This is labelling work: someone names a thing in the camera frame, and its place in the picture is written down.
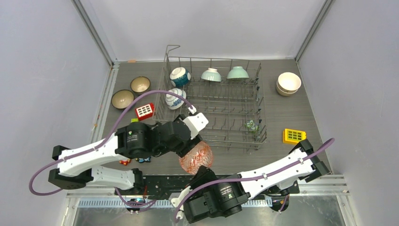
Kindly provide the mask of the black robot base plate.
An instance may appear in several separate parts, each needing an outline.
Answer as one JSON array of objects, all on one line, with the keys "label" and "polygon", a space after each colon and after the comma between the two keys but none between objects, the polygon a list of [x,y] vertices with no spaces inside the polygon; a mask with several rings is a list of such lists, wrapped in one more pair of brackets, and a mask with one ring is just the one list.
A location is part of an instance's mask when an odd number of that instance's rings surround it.
[{"label": "black robot base plate", "polygon": [[[143,197],[144,195],[149,199],[155,200],[166,200],[171,198],[172,193],[180,193],[191,181],[194,176],[189,175],[144,175],[143,182],[138,187],[128,190],[121,190],[121,195],[138,195]],[[285,190],[290,194],[299,194],[300,189],[298,182],[295,181],[293,184]],[[255,200],[260,199],[260,195],[267,196],[283,196],[279,189],[275,186],[262,191]]]}]

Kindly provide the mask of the brown patterned bowl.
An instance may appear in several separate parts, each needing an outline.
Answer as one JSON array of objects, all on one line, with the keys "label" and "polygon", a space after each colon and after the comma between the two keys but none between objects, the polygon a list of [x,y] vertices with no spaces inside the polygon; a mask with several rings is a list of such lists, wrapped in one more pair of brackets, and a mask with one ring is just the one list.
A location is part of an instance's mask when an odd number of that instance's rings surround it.
[{"label": "brown patterned bowl", "polygon": [[139,76],[131,81],[130,88],[135,94],[142,95],[151,90],[151,81],[145,76]]}]

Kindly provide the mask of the beige ceramic bowl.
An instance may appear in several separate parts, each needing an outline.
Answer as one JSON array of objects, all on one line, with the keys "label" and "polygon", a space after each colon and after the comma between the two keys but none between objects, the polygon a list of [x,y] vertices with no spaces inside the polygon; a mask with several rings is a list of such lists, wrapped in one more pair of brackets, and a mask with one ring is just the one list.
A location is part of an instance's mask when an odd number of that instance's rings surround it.
[{"label": "beige ceramic bowl", "polygon": [[291,72],[285,72],[278,76],[278,87],[285,92],[296,92],[302,85],[302,81],[298,75]]},{"label": "beige ceramic bowl", "polygon": [[294,91],[284,91],[284,90],[281,88],[281,86],[279,85],[278,82],[276,82],[276,91],[277,91],[280,95],[285,96],[285,97],[291,96],[291,95],[293,95],[294,93],[297,92],[297,90],[294,90]]}]

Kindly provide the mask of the white bowl blue floral pattern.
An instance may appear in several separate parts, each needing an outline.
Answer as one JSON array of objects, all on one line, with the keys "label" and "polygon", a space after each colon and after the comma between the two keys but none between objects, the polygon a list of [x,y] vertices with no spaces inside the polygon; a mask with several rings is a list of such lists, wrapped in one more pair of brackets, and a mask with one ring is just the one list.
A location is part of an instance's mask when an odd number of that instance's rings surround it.
[{"label": "white bowl blue floral pattern", "polygon": [[[170,89],[169,92],[186,98],[186,92],[179,88]],[[176,110],[184,104],[184,101],[170,94],[166,94],[165,102],[169,109]]]}]

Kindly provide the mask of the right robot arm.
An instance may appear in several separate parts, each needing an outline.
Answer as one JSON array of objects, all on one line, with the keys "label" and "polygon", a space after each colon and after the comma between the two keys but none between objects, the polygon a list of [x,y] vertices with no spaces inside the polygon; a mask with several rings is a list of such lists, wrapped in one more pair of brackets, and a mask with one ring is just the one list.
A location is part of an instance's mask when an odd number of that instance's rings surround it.
[{"label": "right robot arm", "polygon": [[329,173],[317,155],[334,141],[331,138],[314,151],[307,139],[302,140],[286,157],[278,161],[222,179],[210,168],[200,166],[197,174],[180,193],[175,222],[183,218],[189,223],[195,223],[206,218],[229,217],[242,211],[244,203],[268,189],[287,196],[287,189],[296,180],[310,182]]}]

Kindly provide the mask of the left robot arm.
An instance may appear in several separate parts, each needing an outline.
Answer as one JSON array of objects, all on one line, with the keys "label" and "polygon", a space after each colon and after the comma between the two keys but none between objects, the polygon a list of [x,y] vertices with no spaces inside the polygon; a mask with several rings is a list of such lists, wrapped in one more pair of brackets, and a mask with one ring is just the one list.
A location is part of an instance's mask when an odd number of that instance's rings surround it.
[{"label": "left robot arm", "polygon": [[133,122],[117,129],[109,139],[87,146],[68,149],[53,148],[57,167],[49,172],[48,181],[64,189],[73,190],[87,185],[113,186],[138,195],[144,190],[142,171],[128,171],[104,167],[113,161],[159,157],[169,152],[184,157],[202,141],[200,131],[209,121],[202,113],[194,116],[179,115],[175,120],[154,125]]}]

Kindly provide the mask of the white bowl blue zigzag pattern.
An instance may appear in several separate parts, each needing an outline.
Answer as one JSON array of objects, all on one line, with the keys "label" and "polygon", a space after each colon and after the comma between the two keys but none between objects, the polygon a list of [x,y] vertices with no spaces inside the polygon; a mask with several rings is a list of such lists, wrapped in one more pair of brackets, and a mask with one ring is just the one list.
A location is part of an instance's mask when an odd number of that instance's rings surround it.
[{"label": "white bowl blue zigzag pattern", "polygon": [[196,174],[200,166],[210,168],[213,160],[214,156],[211,147],[204,141],[201,141],[184,157],[179,158],[179,163],[187,173]]}]

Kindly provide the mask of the dark teal glazed bowl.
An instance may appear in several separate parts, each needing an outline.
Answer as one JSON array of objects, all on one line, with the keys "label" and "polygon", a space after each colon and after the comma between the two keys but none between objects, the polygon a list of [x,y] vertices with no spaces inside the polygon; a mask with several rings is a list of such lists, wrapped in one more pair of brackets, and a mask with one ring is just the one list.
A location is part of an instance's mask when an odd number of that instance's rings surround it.
[{"label": "dark teal glazed bowl", "polygon": [[111,105],[116,109],[127,108],[135,99],[133,92],[122,89],[113,94]]}]

